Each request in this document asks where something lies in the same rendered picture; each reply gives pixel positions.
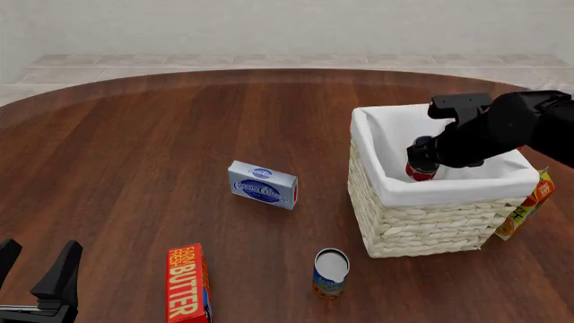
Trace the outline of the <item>white woven basket with liner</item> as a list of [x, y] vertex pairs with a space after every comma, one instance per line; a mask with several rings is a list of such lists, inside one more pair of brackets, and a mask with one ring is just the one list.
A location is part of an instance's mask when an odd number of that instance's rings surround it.
[[347, 190], [371, 258], [400, 258], [479, 249], [532, 193], [538, 171], [518, 150], [476, 168], [440, 166], [416, 182], [406, 149], [450, 122], [427, 115], [428, 104], [352, 111]]

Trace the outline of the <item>orange juice carton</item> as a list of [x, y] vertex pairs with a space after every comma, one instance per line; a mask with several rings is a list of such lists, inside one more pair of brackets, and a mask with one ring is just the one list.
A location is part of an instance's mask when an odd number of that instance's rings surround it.
[[497, 228], [495, 234], [502, 240], [508, 241], [519, 228], [525, 225], [531, 217], [540, 209], [544, 202], [555, 191], [549, 168], [539, 170], [539, 182], [533, 192], [525, 201], [506, 217], [505, 222]]

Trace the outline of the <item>red butter box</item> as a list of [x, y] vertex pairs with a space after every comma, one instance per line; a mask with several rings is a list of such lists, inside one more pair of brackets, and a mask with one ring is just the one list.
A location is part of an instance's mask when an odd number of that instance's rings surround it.
[[168, 251], [165, 309], [166, 323], [213, 323], [208, 266], [201, 244]]

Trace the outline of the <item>blue cream cheese box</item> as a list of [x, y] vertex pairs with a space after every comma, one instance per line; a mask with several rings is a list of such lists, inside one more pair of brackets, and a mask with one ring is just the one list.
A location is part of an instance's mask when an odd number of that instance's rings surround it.
[[231, 193], [245, 198], [293, 209], [297, 203], [298, 177], [241, 161], [228, 168]]

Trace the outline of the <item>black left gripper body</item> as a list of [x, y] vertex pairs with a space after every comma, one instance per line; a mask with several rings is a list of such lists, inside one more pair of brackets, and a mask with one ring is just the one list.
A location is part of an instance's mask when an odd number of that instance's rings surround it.
[[78, 303], [40, 301], [36, 306], [0, 305], [0, 323], [74, 323]]

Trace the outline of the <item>blue and orange tin can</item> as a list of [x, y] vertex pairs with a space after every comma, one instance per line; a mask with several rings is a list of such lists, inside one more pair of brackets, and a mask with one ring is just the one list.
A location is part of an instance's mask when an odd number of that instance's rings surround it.
[[340, 249], [321, 249], [315, 256], [313, 267], [313, 290], [321, 298], [339, 298], [350, 271], [350, 261]]

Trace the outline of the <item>red tomato sauce can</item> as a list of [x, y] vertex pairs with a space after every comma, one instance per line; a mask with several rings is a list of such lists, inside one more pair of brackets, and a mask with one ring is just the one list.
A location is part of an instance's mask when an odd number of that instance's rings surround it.
[[411, 163], [406, 163], [405, 172], [411, 179], [416, 182], [423, 182], [434, 179], [439, 166], [432, 164], [429, 167], [413, 166]]

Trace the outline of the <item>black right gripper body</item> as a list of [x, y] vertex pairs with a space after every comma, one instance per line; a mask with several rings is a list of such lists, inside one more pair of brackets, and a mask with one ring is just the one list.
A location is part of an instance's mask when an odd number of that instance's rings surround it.
[[415, 174], [436, 174], [441, 162], [437, 140], [432, 136], [419, 136], [407, 148], [407, 166]]

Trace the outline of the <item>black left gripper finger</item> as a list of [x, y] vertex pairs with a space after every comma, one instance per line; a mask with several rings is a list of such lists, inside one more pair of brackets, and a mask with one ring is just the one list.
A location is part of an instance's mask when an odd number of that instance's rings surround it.
[[57, 260], [30, 290], [39, 305], [77, 306], [77, 279], [83, 247], [78, 241], [68, 241]]
[[21, 252], [22, 245], [14, 239], [7, 239], [0, 244], [0, 289]]

